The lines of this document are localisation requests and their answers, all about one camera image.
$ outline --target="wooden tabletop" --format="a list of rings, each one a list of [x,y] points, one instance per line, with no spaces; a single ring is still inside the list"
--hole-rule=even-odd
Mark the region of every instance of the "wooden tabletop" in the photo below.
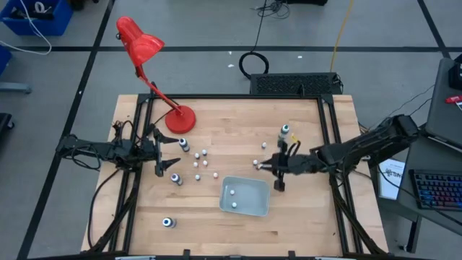
[[[136,95],[118,98],[113,121],[134,117]],[[359,134],[352,97],[334,96],[337,121],[342,141]],[[130,254],[181,255],[190,249],[192,255],[286,256],[289,250],[298,256],[340,256],[334,202],[328,175],[325,173],[284,178],[286,191],[273,190],[275,177],[270,172],[255,170],[252,161],[262,161],[277,152],[277,134],[284,124],[302,142],[298,153],[323,145],[323,136],[314,100],[179,100],[194,109],[197,122],[187,134],[172,134],[161,120],[157,127],[167,137],[186,138],[191,150],[184,153],[178,144],[164,144],[162,159],[181,157],[159,178],[154,174],[155,162],[144,163]],[[154,102],[151,122],[170,108],[160,100]],[[141,114],[144,122],[146,106]],[[330,139],[334,140],[328,108],[325,106]],[[128,138],[130,131],[124,132]],[[113,129],[108,139],[112,139]],[[268,147],[261,149],[261,143]],[[194,153],[206,149],[209,165],[193,167]],[[114,171],[104,163],[98,181],[101,183]],[[361,162],[358,171],[369,174]],[[178,173],[183,185],[177,186],[170,174]],[[201,175],[196,181],[194,176]],[[119,187],[119,173],[101,189],[93,211],[92,240],[99,238],[113,219]],[[223,212],[219,195],[225,176],[241,176],[264,180],[271,187],[269,213],[251,217]],[[372,182],[364,176],[350,174],[350,183],[357,219],[372,239],[388,251]],[[178,221],[175,228],[162,226],[162,219]],[[350,251],[354,250],[351,225],[345,218]],[[119,232],[121,248],[126,224]],[[82,249],[87,249],[84,238]]]

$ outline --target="keyboard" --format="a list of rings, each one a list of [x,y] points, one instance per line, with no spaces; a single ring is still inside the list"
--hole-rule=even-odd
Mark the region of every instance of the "keyboard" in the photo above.
[[[410,170],[420,209],[462,211],[462,173]]]

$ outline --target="lamp arm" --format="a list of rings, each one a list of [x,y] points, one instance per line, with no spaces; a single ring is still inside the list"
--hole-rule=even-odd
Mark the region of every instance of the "lamp arm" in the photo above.
[[[142,66],[135,67],[135,70],[136,70],[136,76],[140,78],[142,82],[144,82],[152,91],[154,91],[156,95],[159,95],[172,109],[175,109],[177,113],[179,113],[180,115],[183,115],[183,112],[181,111],[181,109],[173,101],[171,101],[170,98],[164,95],[164,93],[160,92],[160,90],[155,85],[149,82],[149,80],[146,77],[146,74],[144,73]]]

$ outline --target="red object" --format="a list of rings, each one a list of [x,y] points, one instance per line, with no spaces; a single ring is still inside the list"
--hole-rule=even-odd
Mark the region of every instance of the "red object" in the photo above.
[[[172,133],[184,134],[189,132],[196,124],[196,116],[194,111],[185,105],[178,106],[183,112],[183,115],[177,111],[170,111],[165,117],[165,124]]]
[[[457,96],[446,98],[446,103],[447,104],[453,104],[453,103],[457,103],[459,101],[462,101],[462,95],[457,95]]]
[[[176,105],[160,92],[154,82],[149,82],[142,67],[142,64],[158,53],[165,43],[153,35],[143,33],[130,17],[119,18],[117,20],[117,30],[123,47],[135,66],[136,76],[172,108],[165,117],[165,124],[169,130],[176,134],[184,134],[190,131],[196,124],[194,111],[185,105]]]

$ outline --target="cable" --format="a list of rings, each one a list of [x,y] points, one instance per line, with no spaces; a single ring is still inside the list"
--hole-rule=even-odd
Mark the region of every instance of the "cable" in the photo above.
[[[115,170],[115,172],[113,172],[111,175],[109,175],[109,177],[107,177],[96,189],[95,191],[95,194],[93,194],[93,197],[92,197],[92,202],[90,203],[90,215],[88,217],[88,226],[87,226],[87,241],[88,241],[88,246],[90,246],[90,248],[93,247],[92,245],[92,235],[91,235],[91,230],[92,230],[92,218],[93,218],[93,206],[95,204],[95,200],[96,200],[96,196],[98,195],[98,193],[100,192],[101,188],[111,179],[113,178],[116,173],[119,172],[120,169],[117,169]]]
[[[423,104],[421,104],[416,110],[412,111],[412,113],[409,114],[409,116],[412,116],[414,113],[416,113],[420,108],[422,108],[425,104],[427,104],[428,101],[430,101],[432,98],[427,99]]]
[[[378,122],[381,122],[383,120],[385,120],[385,118],[391,116],[393,113],[395,113],[396,111],[402,109],[406,104],[409,104],[410,102],[412,102],[413,100],[415,100],[416,98],[418,98],[419,96],[425,94],[428,92],[428,90],[431,90],[433,87],[435,86],[435,84],[431,85],[429,88],[427,88],[424,92],[421,92],[417,95],[415,95],[414,97],[412,97],[410,100],[407,100],[405,103],[403,103],[403,105],[401,105],[399,108],[391,111],[391,113],[389,113],[386,117],[382,118],[382,120],[379,120],[379,121],[376,121],[374,124],[372,124],[372,126],[370,126],[370,128],[367,129],[367,131],[369,131],[372,127],[374,127]]]
[[[388,123],[389,123],[389,125],[388,125],[386,128],[384,128],[381,132],[385,132],[385,131],[389,130],[389,128],[391,127],[392,122],[389,121]],[[368,141],[369,139],[373,139],[373,138],[375,138],[375,136],[371,136],[371,137],[369,137],[368,139],[362,140],[361,142],[366,142],[366,141]],[[347,160],[347,158],[348,158],[348,156],[350,155],[350,153],[352,152],[352,150],[353,150],[355,147],[361,145],[361,142],[358,142],[358,143],[356,143],[356,144],[353,144],[353,145],[349,148],[349,150],[348,150],[348,152],[345,154],[345,156],[341,159],[341,160],[343,160],[342,169],[341,169],[341,174],[342,174],[342,177],[343,177],[343,181],[337,186],[337,188],[339,188],[340,186],[344,185],[344,180],[345,180],[345,178],[348,178],[348,175],[349,175],[349,172],[348,172],[348,173],[345,173],[345,161]]]
[[[133,128],[133,123],[130,121],[130,120],[127,120],[127,121],[124,121],[123,123],[120,122],[120,121],[116,121],[114,124],[113,124],[113,128],[115,129],[115,133],[114,133],[114,139],[113,139],[113,142],[119,142],[122,140],[122,133],[123,133],[123,129],[125,128],[125,125],[126,124],[130,124],[131,128]],[[138,138],[138,140],[141,139],[141,137],[138,136],[138,134],[136,134],[136,138]]]
[[[33,54],[37,54],[37,55],[48,55],[50,52],[51,52],[51,49],[53,48],[51,46],[51,43],[47,40],[47,38],[45,38],[45,36],[43,36],[43,34],[36,28],[36,26],[34,25],[34,23],[32,22],[32,19],[30,19],[30,16],[29,16],[29,12],[27,11],[27,8],[26,8],[26,5],[24,4],[24,1],[23,0],[20,0],[21,1],[21,4],[22,4],[22,7],[24,7],[24,11],[26,13],[26,16],[27,16],[27,19],[29,20],[29,25],[31,26],[32,28],[32,31],[35,33],[36,36],[42,38],[45,40],[45,42],[48,44],[49,46],[49,49],[47,52],[45,53],[40,53],[40,52],[37,52],[37,51],[28,51],[28,50],[24,50],[24,49],[21,49],[21,48],[18,48],[18,47],[14,47],[12,45],[9,45],[8,43],[5,43],[4,41],[0,40],[0,43],[4,46],[8,46],[14,50],[17,50],[17,51],[22,51],[22,52],[25,52],[25,53],[33,53]]]
[[[397,188],[397,189],[400,190],[400,191],[404,191],[405,193],[407,193],[409,196],[411,196],[413,199],[417,200],[418,202],[420,202],[420,203],[422,203],[422,204],[426,204],[428,207],[430,207],[432,210],[434,210],[436,213],[442,215],[443,217],[446,217],[447,219],[449,219],[449,220],[455,222],[455,223],[458,224],[458,225],[462,225],[462,222],[460,222],[460,221],[458,221],[457,219],[451,217],[450,215],[445,214],[445,213],[441,212],[440,210],[434,208],[431,204],[428,204],[427,202],[422,201],[422,200],[416,198],[415,195],[413,195],[413,193],[407,191],[407,190],[404,189],[404,188],[401,188],[400,186],[398,186],[398,185],[394,184],[393,182],[391,182],[390,180],[388,180],[388,179],[386,178],[385,174],[383,174],[382,169],[380,169],[380,166],[379,166],[378,162],[375,161],[375,163],[377,164],[377,168],[378,168],[380,174],[383,176],[383,178],[384,178],[387,182],[389,182],[389,184],[391,184],[392,186],[394,186],[395,188]]]
[[[345,24],[347,23],[347,20],[348,20],[348,17],[349,17],[349,13],[352,11],[352,7],[353,7],[353,0],[349,0],[348,11],[346,11],[344,21],[343,21],[342,24],[341,24],[340,32],[339,32],[339,34],[337,35],[337,40],[336,40],[335,46],[334,46],[334,52],[332,53],[331,70],[330,70],[330,72],[332,72],[332,69],[334,68],[334,62],[335,62],[335,58],[336,58],[336,56],[337,56],[337,47],[339,46],[341,34],[344,32]]]
[[[156,125],[157,123],[159,123],[160,119],[164,118],[168,113],[170,113],[171,111],[173,111],[173,108],[170,109],[167,113],[163,114],[162,116],[160,116],[153,124]]]
[[[84,148],[84,147],[88,147],[88,149],[93,150],[93,152],[95,153],[96,161],[97,161],[97,166],[96,167],[89,166],[87,163],[75,158],[75,156],[76,156],[74,154],[75,151],[78,150],[78,149]],[[75,164],[77,164],[78,166],[86,168],[88,170],[96,170],[96,171],[98,171],[101,168],[101,155],[98,153],[98,151],[91,144],[84,144],[84,145],[81,145],[79,147],[75,147],[74,149],[72,149],[72,151],[71,151],[71,160]]]
[[[260,19],[260,25],[258,26],[258,32],[257,32],[257,38],[256,38],[256,41],[255,41],[255,45],[253,46],[251,51],[249,51],[247,53],[244,53],[239,58],[239,70],[248,79],[250,79],[250,75],[249,75],[249,73],[245,72],[243,62],[244,62],[245,57],[247,57],[249,55],[259,57],[260,60],[262,60],[265,63],[265,71],[263,72],[263,74],[268,74],[268,70],[269,70],[269,61],[268,61],[268,59],[265,56],[254,52],[255,49],[257,48],[258,39],[260,38],[261,24],[263,23],[263,18],[265,17],[265,9],[266,9],[266,0],[265,0],[265,3],[263,4],[262,15],[261,15],[261,19]]]
[[[366,178],[372,180],[372,177],[370,177],[370,176],[367,175],[366,173],[361,173],[361,172],[359,172],[359,171],[357,171],[357,170],[352,170],[352,172],[353,172],[353,173],[357,173],[357,174],[359,174],[359,175],[361,175],[361,176],[364,176],[364,177],[366,177]]]
[[[279,14],[279,11],[282,10],[282,7],[285,7],[286,12],[284,14]],[[253,10],[258,11],[257,15],[259,17],[272,17],[274,19],[286,19],[290,16],[290,8],[289,5],[287,4],[287,0],[274,0],[270,5],[268,6],[263,6],[263,7],[257,7],[257,8],[251,8]],[[270,11],[272,13],[265,15],[264,11]]]

